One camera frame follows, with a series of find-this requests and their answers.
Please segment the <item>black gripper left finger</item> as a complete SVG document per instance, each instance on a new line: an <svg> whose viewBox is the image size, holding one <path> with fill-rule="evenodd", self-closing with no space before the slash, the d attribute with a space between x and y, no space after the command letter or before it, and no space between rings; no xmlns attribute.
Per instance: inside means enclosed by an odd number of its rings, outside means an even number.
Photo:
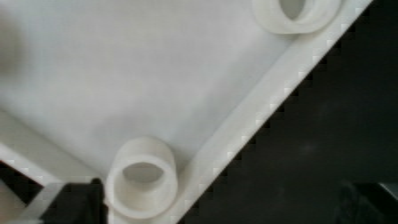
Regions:
<svg viewBox="0 0 398 224"><path fill-rule="evenodd" d="M103 183L51 183L21 197L26 207L16 224L108 224Z"/></svg>

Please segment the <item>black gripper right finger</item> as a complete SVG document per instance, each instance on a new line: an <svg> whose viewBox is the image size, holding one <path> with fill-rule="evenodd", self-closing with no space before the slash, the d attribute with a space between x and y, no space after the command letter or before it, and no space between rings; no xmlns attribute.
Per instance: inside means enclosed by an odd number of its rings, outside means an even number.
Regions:
<svg viewBox="0 0 398 224"><path fill-rule="evenodd" d="M334 224L398 224L398 183L343 183Z"/></svg>

